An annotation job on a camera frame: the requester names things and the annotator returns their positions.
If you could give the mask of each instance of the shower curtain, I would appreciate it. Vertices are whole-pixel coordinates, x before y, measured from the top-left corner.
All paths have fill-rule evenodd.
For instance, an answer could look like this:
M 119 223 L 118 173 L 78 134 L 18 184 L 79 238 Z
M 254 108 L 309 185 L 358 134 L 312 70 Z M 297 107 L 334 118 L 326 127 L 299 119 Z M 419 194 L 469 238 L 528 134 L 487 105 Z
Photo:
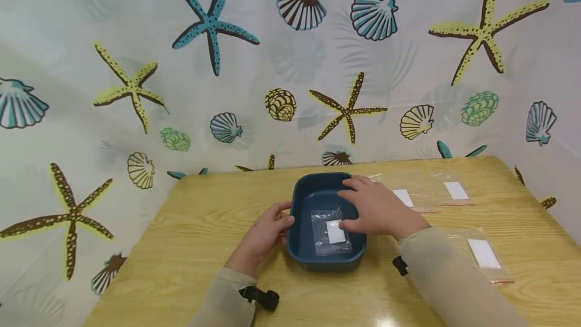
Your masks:
M 580 242 L 579 1 L 0 0 L 0 322 L 80 326 L 190 174 L 496 155 Z

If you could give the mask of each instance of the black buckle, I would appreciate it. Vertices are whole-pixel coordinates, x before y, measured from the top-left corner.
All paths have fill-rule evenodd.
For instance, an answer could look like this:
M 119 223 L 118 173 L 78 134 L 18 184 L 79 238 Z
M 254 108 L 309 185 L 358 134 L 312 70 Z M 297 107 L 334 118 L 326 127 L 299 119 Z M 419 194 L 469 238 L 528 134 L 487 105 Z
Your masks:
M 279 295 L 272 290 L 264 293 L 256 286 L 249 286 L 238 291 L 242 298 L 248 299 L 249 302 L 256 300 L 258 304 L 262 305 L 267 311 L 274 312 L 278 306 Z
M 400 275 L 402 277 L 405 277 L 408 274 L 408 272 L 410 271 L 408 269 L 408 265 L 401 258 L 401 255 L 398 256 L 397 258 L 393 259 L 393 261 L 391 261 L 391 263 L 393 264 L 393 266 L 396 267 L 397 271 L 400 273 Z

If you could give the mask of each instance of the beige sleeve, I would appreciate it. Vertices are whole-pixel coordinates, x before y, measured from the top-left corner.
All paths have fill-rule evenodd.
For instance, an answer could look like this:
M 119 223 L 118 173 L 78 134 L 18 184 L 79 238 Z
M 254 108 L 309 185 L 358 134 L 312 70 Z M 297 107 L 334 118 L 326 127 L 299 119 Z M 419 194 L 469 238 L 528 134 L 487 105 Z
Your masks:
M 256 285 L 254 278 L 224 267 L 188 327 L 250 327 L 255 306 L 238 293 L 250 285 Z
M 442 231 L 416 232 L 400 241 L 400 250 L 413 284 L 448 327 L 527 326 Z

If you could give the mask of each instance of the white paper card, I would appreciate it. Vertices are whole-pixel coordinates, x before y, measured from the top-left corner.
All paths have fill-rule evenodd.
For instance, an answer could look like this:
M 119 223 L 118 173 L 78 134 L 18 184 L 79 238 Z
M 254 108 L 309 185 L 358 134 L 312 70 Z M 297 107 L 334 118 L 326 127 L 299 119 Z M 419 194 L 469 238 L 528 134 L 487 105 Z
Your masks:
M 329 235 L 329 243 L 344 243 L 347 241 L 345 239 L 345 231 L 339 228 L 339 223 L 341 220 L 327 221 L 327 234 Z
M 410 198 L 407 189 L 394 189 L 392 192 L 395 193 L 395 195 L 404 202 L 406 206 L 414 207 L 414 203 L 412 202 L 412 198 Z
M 469 200 L 470 197 L 466 194 L 460 182 L 444 182 L 444 186 L 448 189 L 448 193 L 453 200 Z
M 484 269 L 502 269 L 488 241 L 469 239 L 469 245 L 480 267 Z

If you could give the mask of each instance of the hand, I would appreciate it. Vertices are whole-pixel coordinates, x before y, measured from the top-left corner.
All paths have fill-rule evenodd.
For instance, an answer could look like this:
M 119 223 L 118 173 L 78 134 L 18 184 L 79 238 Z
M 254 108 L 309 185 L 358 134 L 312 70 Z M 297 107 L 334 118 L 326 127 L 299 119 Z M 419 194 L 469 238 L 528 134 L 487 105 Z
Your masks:
M 353 175 L 343 181 L 352 190 L 337 192 L 357 208 L 359 219 L 343 220 L 339 228 L 358 234 L 388 234 L 397 240 L 430 227 L 428 221 L 410 209 L 379 182 Z
M 268 252 L 277 243 L 286 243 L 286 230 L 295 221 L 294 216 L 283 212 L 290 205 L 290 201 L 278 202 L 264 211 L 246 232 L 224 267 L 256 278 L 256 267 Z

